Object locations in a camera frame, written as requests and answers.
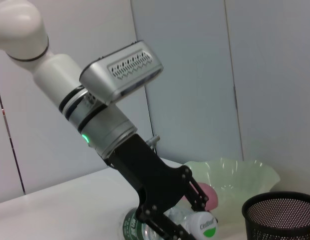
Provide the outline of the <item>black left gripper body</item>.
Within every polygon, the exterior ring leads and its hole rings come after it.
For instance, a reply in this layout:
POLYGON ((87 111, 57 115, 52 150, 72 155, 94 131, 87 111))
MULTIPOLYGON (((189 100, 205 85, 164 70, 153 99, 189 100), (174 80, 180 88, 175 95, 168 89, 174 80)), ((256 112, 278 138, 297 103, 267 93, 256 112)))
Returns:
POLYGON ((193 196, 186 167, 169 167, 138 134, 118 146, 110 162, 137 192, 138 218, 161 215, 183 196, 193 196))

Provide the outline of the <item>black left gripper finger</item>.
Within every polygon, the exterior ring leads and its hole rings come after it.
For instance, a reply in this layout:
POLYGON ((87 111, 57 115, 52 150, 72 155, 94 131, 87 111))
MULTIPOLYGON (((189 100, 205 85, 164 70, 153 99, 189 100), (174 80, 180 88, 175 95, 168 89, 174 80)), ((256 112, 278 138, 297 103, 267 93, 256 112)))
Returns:
POLYGON ((217 192, 209 184, 196 181, 191 172, 185 174, 187 191, 184 198, 195 212, 211 212, 218 207, 217 192))
POLYGON ((193 240, 190 222, 194 211, 175 206, 145 223, 135 220, 137 240, 193 240))

